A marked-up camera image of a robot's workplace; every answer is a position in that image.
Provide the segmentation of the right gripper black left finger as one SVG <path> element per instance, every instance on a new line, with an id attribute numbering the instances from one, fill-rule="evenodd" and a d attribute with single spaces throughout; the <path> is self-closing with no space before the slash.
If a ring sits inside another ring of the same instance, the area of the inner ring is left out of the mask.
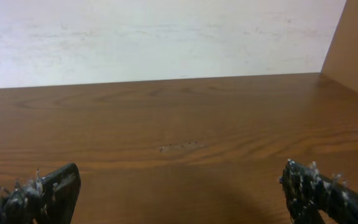
<path id="1" fill-rule="evenodd" d="M 0 224 L 70 224 L 80 194 L 81 179 L 75 163 L 21 184 L 2 188 Z"/>

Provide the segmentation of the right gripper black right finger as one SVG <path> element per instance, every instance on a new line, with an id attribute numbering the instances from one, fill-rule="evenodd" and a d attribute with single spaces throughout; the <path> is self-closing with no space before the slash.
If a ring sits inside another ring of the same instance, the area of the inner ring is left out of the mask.
<path id="1" fill-rule="evenodd" d="M 313 162 L 304 166 L 288 159 L 279 183 L 285 194 L 292 223 L 324 223 L 324 212 L 336 223 L 358 224 L 358 193 L 320 174 Z"/>

